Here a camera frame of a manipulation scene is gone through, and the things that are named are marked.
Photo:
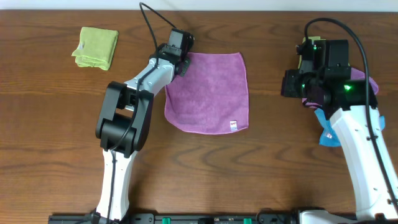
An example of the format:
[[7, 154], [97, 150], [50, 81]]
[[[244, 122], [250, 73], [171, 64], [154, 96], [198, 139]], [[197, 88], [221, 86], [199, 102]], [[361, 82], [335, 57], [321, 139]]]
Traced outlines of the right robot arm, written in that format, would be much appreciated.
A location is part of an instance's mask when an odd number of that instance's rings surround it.
[[304, 39], [296, 69], [286, 70], [281, 95], [314, 108], [325, 134], [341, 146], [356, 201], [356, 218], [323, 210], [298, 213], [299, 223], [397, 223], [397, 175], [382, 136], [376, 86], [354, 77], [347, 40]]

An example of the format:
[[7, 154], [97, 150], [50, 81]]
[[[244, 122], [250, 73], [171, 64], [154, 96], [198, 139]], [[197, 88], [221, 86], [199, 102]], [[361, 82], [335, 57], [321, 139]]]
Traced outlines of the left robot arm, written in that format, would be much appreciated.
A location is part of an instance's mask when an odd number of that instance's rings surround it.
[[138, 75], [107, 86], [95, 131], [103, 150], [103, 185], [99, 204], [90, 215], [91, 223], [125, 221], [132, 167], [149, 133], [154, 98], [186, 71], [191, 47], [161, 44]]

